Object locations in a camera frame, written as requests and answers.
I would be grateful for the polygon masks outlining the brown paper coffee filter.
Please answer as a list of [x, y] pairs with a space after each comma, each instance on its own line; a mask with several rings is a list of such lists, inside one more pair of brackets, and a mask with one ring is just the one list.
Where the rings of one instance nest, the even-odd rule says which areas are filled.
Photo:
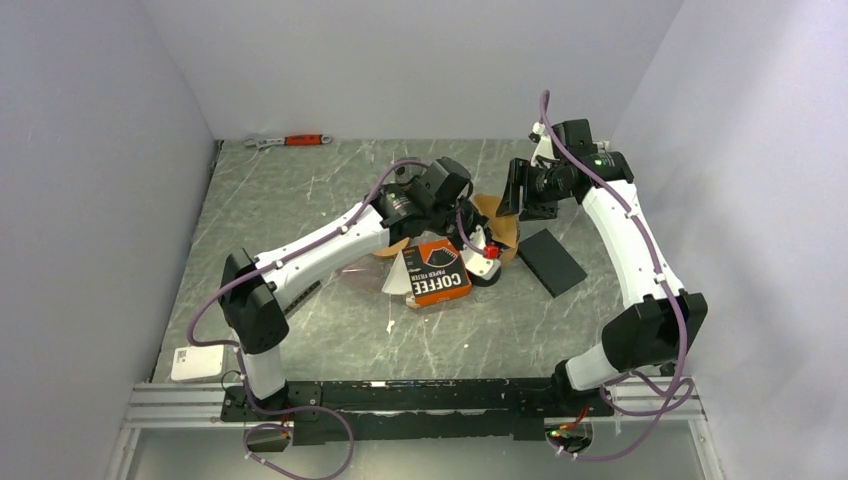
[[477, 193], [473, 203], [478, 211], [489, 220], [493, 240], [503, 244], [500, 260], [503, 265], [510, 263], [518, 252], [519, 222], [516, 215], [497, 216], [501, 198], [494, 195]]

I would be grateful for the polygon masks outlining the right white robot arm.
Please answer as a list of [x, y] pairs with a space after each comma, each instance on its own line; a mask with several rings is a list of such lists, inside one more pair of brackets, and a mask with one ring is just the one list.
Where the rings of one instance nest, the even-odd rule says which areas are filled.
[[588, 404], [589, 390], [685, 357], [708, 307], [702, 294], [687, 292], [664, 258], [622, 153], [601, 149], [585, 119], [552, 126], [537, 121], [529, 138], [533, 155], [511, 161], [497, 214], [552, 220], [560, 201], [575, 200], [600, 234], [622, 294], [624, 310], [598, 342], [557, 367], [562, 381], [551, 388], [552, 404], [574, 415]]

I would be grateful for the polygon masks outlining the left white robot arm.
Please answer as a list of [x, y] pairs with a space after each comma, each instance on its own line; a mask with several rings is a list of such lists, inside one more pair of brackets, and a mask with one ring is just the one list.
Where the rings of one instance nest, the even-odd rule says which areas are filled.
[[497, 281], [503, 247], [472, 192], [470, 173], [453, 159], [402, 158], [339, 218], [283, 247], [254, 256], [238, 251], [226, 259], [217, 301], [238, 344], [248, 407], [258, 417], [275, 419], [287, 406], [279, 358], [289, 333], [286, 309], [333, 271], [430, 232], [451, 242], [472, 279]]

